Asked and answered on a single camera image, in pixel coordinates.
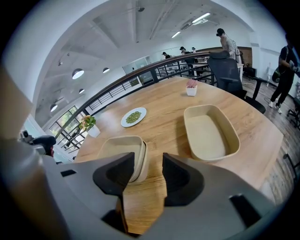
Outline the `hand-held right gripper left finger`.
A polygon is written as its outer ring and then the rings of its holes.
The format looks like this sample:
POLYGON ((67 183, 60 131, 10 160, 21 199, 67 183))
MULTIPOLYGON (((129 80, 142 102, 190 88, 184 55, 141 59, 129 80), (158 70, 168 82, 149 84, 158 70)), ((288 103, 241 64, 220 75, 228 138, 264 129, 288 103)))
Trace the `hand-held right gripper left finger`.
POLYGON ((133 240, 123 205, 133 153, 59 165, 44 156, 43 168, 71 240, 133 240))

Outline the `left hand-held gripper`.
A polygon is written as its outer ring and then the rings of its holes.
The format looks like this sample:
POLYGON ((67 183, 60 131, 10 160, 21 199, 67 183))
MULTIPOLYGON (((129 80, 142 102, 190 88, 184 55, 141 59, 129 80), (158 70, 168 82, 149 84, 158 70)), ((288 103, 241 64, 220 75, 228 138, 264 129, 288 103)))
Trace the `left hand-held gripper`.
POLYGON ((32 137, 27 130, 20 133, 20 141, 31 145, 39 154, 53 157, 53 147, 56 144, 56 139, 51 135, 40 137, 32 137))

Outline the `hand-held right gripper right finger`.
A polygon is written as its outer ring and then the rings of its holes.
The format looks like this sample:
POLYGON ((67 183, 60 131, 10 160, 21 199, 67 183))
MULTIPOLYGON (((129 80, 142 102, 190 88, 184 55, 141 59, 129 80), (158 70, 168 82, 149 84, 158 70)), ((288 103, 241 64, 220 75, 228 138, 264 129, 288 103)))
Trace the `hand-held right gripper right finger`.
POLYGON ((163 154, 164 210, 141 240, 253 240, 274 218, 274 204, 237 174, 163 154))

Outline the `large window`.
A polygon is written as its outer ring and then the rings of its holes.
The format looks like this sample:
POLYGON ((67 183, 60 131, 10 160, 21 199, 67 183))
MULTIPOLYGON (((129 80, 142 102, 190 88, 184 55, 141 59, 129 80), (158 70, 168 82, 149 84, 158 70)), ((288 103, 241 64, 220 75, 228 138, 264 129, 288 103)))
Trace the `large window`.
POLYGON ((79 113, 62 131, 60 129, 76 111, 76 106, 71 107, 49 127, 51 134, 56 137, 57 146, 72 158, 76 157, 87 136, 87 132, 79 127, 85 113, 79 113))

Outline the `orange flowers in white pot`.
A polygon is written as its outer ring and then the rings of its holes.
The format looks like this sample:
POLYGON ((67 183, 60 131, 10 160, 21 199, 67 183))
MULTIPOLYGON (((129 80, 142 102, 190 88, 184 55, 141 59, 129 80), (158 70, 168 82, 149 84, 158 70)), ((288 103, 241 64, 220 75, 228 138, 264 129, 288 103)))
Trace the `orange flowers in white pot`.
POLYGON ((87 132, 91 137, 96 138, 100 135, 100 130, 96 126, 96 119, 93 116, 86 115, 81 119, 79 128, 87 132))

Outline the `white plate of green beans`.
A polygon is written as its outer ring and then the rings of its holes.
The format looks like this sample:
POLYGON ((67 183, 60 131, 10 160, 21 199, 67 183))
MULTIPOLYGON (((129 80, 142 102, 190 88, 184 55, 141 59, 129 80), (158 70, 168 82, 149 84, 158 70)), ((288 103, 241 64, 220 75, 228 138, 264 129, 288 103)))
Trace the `white plate of green beans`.
POLYGON ((142 121, 146 113, 147 110, 144 107, 132 109, 122 117, 120 124, 124 128, 132 127, 142 121))

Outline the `pink succulent in white pot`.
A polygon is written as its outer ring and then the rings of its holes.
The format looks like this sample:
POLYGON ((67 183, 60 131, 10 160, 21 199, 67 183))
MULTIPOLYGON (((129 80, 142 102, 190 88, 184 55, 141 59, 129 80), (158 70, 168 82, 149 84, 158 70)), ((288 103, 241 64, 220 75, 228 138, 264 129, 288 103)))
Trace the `pink succulent in white pot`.
POLYGON ((194 97, 197 92, 197 80, 189 79, 186 84, 186 93, 188 96, 194 97))

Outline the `black office chair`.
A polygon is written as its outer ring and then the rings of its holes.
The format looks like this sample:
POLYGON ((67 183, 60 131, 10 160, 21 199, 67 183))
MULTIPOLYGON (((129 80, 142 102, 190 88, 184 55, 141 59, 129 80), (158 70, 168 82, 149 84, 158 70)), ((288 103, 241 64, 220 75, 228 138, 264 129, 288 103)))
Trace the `black office chair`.
POLYGON ((293 119, 290 119, 289 122, 292 123, 295 128, 300 130, 300 100, 298 98, 294 98, 293 103, 295 105, 295 109, 289 109, 287 117, 293 117, 293 119))
POLYGON ((252 79, 256 81, 256 87, 253 97, 248 97, 247 91, 242 87, 237 62, 235 59, 229 57, 228 52, 210 52, 207 63, 216 78, 218 88, 244 100, 260 113, 265 113, 266 108, 261 103, 256 101, 256 97, 261 83, 266 83, 266 80, 253 77, 252 79))

